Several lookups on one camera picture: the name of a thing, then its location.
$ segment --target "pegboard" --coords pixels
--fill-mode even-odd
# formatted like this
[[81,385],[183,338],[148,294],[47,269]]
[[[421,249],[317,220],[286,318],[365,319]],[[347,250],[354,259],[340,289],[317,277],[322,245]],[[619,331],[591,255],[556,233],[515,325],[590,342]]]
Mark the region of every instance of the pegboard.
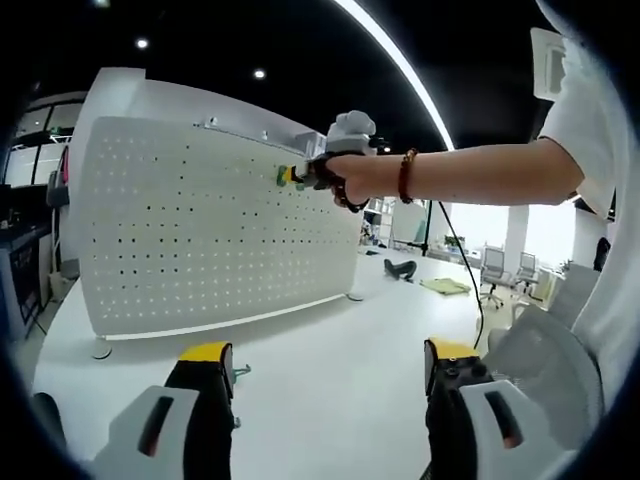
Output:
[[276,185],[279,165],[303,161],[229,132],[98,119],[77,210],[96,335],[212,325],[348,292],[362,216],[328,191]]

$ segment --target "white table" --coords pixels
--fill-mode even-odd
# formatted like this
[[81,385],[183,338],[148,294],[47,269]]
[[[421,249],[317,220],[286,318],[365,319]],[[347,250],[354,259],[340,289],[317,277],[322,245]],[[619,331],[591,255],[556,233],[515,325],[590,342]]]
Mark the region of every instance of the white table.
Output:
[[[384,256],[416,260],[416,280],[470,283],[459,265]],[[382,258],[359,257],[361,303],[340,299],[208,332],[115,342],[102,361],[90,358],[95,337],[79,281],[46,337],[34,391],[58,403],[71,454],[91,459],[114,416],[162,385],[188,345],[229,340],[236,366],[253,368],[235,389],[242,427],[233,434],[234,480],[418,478],[430,460],[423,341],[473,343],[477,309],[473,295],[444,297],[385,277]]]

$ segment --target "ceiling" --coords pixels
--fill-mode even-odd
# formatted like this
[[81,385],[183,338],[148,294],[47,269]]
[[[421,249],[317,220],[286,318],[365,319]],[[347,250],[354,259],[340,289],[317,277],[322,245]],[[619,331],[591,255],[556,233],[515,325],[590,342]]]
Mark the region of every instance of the ceiling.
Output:
[[[38,96],[88,89],[102,66],[142,67],[148,78],[222,93],[319,131],[360,109],[394,151],[444,148],[395,64],[332,0],[108,3],[66,14]],[[531,138],[548,103],[532,95],[529,30],[551,29],[535,1],[360,3],[417,70],[457,147]],[[135,47],[141,36],[144,51]],[[262,81],[252,77],[258,67]]]

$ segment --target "gray mesh chair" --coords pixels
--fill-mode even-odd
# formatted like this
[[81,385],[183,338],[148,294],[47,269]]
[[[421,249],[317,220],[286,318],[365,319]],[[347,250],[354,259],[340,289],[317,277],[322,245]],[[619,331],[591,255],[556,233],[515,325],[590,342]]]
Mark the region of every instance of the gray mesh chair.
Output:
[[598,369],[575,335],[548,312],[527,308],[483,361],[495,379],[510,380],[542,408],[564,448],[579,448],[598,424]]
[[538,283],[536,279],[536,256],[530,253],[520,253],[520,267],[516,273],[515,284],[524,282],[527,287],[532,283]]
[[491,285],[489,292],[480,294],[480,300],[493,302],[496,308],[504,307],[502,298],[494,293],[498,285],[511,287],[510,274],[504,271],[504,251],[500,248],[485,247],[480,272],[480,284]]
[[[596,285],[600,272],[582,265],[571,265],[571,269],[565,274],[565,280],[553,296],[547,311],[552,318],[567,327],[573,328],[582,307]],[[519,310],[539,308],[527,302],[519,302],[513,305],[513,323],[516,323]],[[489,350],[496,348],[499,342],[506,336],[508,329],[493,328],[487,338]]]

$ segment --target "human arm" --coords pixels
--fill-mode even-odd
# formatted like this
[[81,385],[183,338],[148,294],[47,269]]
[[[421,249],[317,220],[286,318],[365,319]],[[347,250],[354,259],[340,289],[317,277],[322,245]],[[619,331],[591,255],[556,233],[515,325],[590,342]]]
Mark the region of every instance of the human arm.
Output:
[[[402,155],[331,159],[327,167],[346,180],[355,204],[398,196]],[[557,204],[583,180],[572,157],[550,139],[524,145],[490,145],[419,154],[409,172],[412,198],[490,205]]]

